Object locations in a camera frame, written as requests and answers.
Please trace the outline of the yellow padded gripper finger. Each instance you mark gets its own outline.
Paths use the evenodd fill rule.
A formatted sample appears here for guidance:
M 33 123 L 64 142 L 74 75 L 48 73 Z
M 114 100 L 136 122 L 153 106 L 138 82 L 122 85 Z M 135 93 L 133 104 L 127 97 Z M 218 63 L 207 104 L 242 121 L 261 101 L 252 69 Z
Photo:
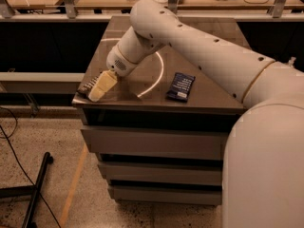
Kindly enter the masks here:
M 112 70 L 103 71 L 98 77 L 95 85 L 91 88 L 88 99 L 98 102 L 112 87 L 118 83 L 117 74 Z

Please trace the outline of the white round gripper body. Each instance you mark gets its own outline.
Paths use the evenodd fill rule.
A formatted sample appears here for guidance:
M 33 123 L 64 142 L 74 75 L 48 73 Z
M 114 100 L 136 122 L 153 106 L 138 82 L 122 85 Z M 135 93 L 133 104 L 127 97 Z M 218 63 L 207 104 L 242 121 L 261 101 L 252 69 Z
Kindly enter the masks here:
M 129 75 L 138 65 L 138 58 L 130 51 L 114 46 L 107 55 L 106 66 L 120 77 Z

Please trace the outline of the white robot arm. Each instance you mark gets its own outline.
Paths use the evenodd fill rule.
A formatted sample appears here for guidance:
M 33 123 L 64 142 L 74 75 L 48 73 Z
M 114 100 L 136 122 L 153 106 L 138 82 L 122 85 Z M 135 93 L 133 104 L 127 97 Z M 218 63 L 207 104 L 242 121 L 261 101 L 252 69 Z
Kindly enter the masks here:
M 133 6 L 130 24 L 90 100 L 170 46 L 246 109 L 225 146 L 222 228 L 304 228 L 304 74 L 189 27 L 153 0 Z

